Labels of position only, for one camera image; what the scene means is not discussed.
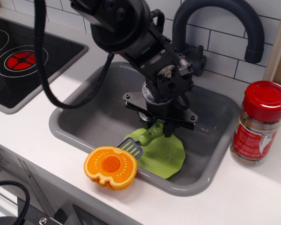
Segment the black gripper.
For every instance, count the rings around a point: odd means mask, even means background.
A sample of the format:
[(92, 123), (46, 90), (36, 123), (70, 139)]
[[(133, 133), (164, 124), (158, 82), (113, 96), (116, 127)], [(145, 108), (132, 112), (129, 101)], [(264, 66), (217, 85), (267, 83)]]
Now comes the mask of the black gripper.
[(138, 112), (145, 129), (149, 129), (155, 121), (162, 120), (165, 137), (171, 137), (179, 127), (193, 130), (198, 121), (198, 116), (190, 109), (186, 94), (156, 100), (144, 83), (141, 92), (127, 92), (123, 95), (123, 100), (127, 108)]

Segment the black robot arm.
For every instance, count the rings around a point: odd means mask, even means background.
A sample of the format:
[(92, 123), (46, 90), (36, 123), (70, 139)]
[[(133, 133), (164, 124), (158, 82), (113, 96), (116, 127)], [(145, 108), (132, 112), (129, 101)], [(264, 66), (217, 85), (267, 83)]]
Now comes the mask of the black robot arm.
[(71, 7), (90, 22), (101, 49), (121, 55), (145, 77), (140, 92), (123, 96), (144, 127), (162, 120), (166, 137), (179, 127), (193, 130), (198, 116), (186, 96), (193, 88), (192, 65), (163, 35), (163, 13), (143, 0), (73, 0)]

